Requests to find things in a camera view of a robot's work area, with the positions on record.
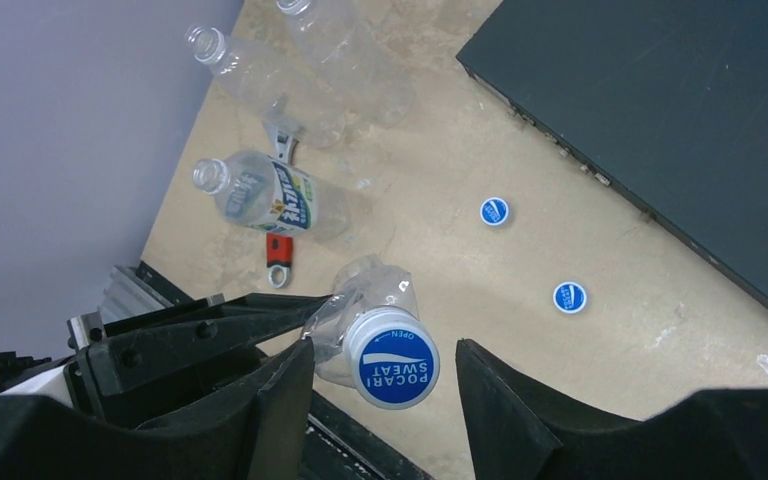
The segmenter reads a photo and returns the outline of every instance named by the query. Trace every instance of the wall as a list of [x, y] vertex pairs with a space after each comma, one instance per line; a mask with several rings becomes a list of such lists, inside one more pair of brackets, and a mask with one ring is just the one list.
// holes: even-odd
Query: wall
[[136, 264], [210, 82], [184, 33], [241, 6], [0, 0], [0, 350], [68, 353]]

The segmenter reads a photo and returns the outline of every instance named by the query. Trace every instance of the blue and white bottle cap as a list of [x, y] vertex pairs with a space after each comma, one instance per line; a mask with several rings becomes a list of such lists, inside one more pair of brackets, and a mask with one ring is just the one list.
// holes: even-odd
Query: blue and white bottle cap
[[437, 346], [407, 310], [381, 306], [364, 312], [346, 332], [345, 345], [355, 388], [377, 407], [410, 408], [437, 384]]
[[490, 197], [481, 204], [481, 220], [491, 227], [498, 227], [508, 221], [508, 202], [499, 197]]
[[587, 305], [587, 292], [575, 282], [564, 282], [555, 288], [553, 300], [563, 313], [578, 313]]

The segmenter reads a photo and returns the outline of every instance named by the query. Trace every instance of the clear plastic bottle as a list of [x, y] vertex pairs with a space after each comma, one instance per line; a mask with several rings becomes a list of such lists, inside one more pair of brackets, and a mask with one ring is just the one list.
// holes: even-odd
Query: clear plastic bottle
[[318, 241], [336, 237], [349, 225], [342, 190], [265, 153], [199, 160], [193, 184], [213, 195], [222, 217], [236, 225]]
[[313, 341], [316, 374], [381, 408], [425, 399], [440, 358], [419, 323], [410, 273], [368, 255], [346, 265], [332, 288], [334, 296], [302, 329], [302, 338]]
[[202, 26], [190, 27], [187, 43], [229, 95], [279, 130], [315, 148], [342, 137], [342, 106], [278, 52]]
[[277, 0], [302, 57], [351, 108], [384, 127], [407, 115], [408, 77], [361, 21], [352, 0]]

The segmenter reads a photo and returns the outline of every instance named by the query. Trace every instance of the tabletop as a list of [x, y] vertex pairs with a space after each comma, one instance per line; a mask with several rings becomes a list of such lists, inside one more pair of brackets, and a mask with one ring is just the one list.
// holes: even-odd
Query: tabletop
[[[349, 261], [376, 253], [413, 274], [441, 374], [421, 404], [386, 411], [357, 392], [317, 391], [438, 479], [473, 478], [454, 366], [472, 338], [517, 370], [598, 408], [642, 419], [708, 387], [768, 387], [768, 312], [464, 73], [455, 54], [500, 0], [359, 0], [376, 38], [410, 75], [417, 103], [391, 129], [350, 115], [326, 150], [300, 145], [294, 164], [344, 188], [353, 226], [318, 244], [299, 239], [290, 285], [323, 295]], [[246, 2], [237, 36], [298, 61], [280, 12]], [[214, 84], [196, 119], [143, 260], [193, 297], [276, 292], [263, 235], [225, 223], [191, 184], [201, 158], [270, 153], [257, 118]], [[482, 201], [513, 212], [485, 226]], [[588, 304], [564, 315], [562, 281]], [[298, 333], [275, 339], [271, 353]]]

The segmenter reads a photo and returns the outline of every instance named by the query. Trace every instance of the plastic bottle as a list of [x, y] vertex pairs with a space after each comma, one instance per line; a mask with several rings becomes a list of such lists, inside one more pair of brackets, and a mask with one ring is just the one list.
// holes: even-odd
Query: plastic bottle
[[187, 42], [231, 97], [279, 130], [315, 148], [342, 137], [344, 109], [278, 52], [202, 26], [190, 27]]
[[384, 127], [407, 115], [414, 91], [372, 37], [352, 0], [277, 0], [302, 57], [348, 105]]
[[236, 225], [325, 241], [349, 224], [342, 190], [265, 153], [199, 160], [193, 184], [213, 195], [222, 217]]
[[419, 323], [410, 273], [375, 255], [345, 266], [334, 294], [302, 329], [316, 374], [399, 410], [421, 402], [440, 375], [437, 346]]

